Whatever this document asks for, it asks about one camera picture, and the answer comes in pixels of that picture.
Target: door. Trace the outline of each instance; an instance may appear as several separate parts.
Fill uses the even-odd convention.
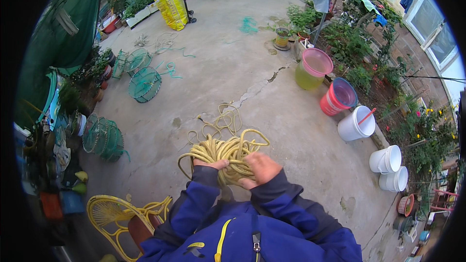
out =
[[[422,44],[444,19],[442,12],[434,0],[417,0],[408,10],[406,23],[414,37]],[[444,24],[441,32],[425,51],[439,71],[442,71],[445,65],[458,53],[458,48],[448,23]]]

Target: sleeve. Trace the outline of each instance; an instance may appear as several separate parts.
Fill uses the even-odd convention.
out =
[[[271,181],[251,189],[251,199],[319,245],[326,252],[325,261],[362,261],[361,246],[351,230],[343,228],[319,203],[300,197],[302,191],[302,186],[288,182],[282,169]]]
[[[159,261],[194,233],[220,193],[217,175],[216,168],[194,167],[192,181],[170,208],[167,220],[155,229],[153,237],[140,244],[144,255],[138,261]]]

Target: yellow chair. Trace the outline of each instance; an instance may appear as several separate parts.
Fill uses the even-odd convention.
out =
[[[172,201],[171,196],[167,196],[162,202],[150,202],[144,207],[135,207],[131,203],[110,195],[94,195],[87,203],[88,218],[92,225],[100,232],[108,241],[112,244],[115,250],[120,256],[127,262],[136,261],[142,253],[136,258],[130,258],[126,255],[125,251],[120,245],[119,236],[122,233],[131,232],[128,227],[119,224],[121,221],[133,221],[133,224],[141,223],[145,226],[150,235],[154,233],[154,225],[160,224],[166,220],[168,212],[168,204]],[[109,233],[105,227],[108,224],[115,223],[118,229],[114,233]],[[135,240],[138,248],[141,250],[139,243],[142,241],[136,241],[135,236],[131,233],[133,240]]]

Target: jacket zipper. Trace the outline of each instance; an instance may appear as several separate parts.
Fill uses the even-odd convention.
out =
[[[215,255],[213,256],[214,259],[215,259],[215,262],[220,262],[221,260],[221,256],[222,256],[222,246],[223,246],[223,241],[225,240],[225,234],[226,234],[226,227],[228,226],[228,224],[234,220],[236,218],[232,218],[230,220],[227,220],[225,222],[225,224],[223,224],[223,227],[222,227],[222,233],[220,234],[220,239],[218,241],[218,244],[217,244],[217,253],[215,253]]]
[[[259,231],[259,217],[257,215],[252,216],[252,228],[253,228],[253,249],[256,252],[256,261],[260,262],[260,231]]]

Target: hand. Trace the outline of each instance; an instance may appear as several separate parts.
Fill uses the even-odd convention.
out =
[[[244,157],[244,160],[249,166],[251,166],[251,170],[256,177],[256,181],[248,178],[241,178],[238,180],[238,183],[247,190],[251,190],[256,186],[271,181],[283,168],[275,163],[275,161],[273,161],[269,156],[259,152],[252,152]]]
[[[230,161],[228,161],[227,159],[222,159],[222,160],[218,160],[217,162],[214,162],[214,163],[206,163],[206,162],[203,162],[203,161],[195,158],[192,163],[193,163],[194,166],[209,166],[209,167],[214,167],[217,170],[220,170],[220,169],[225,168],[226,166],[228,166],[230,164]]]

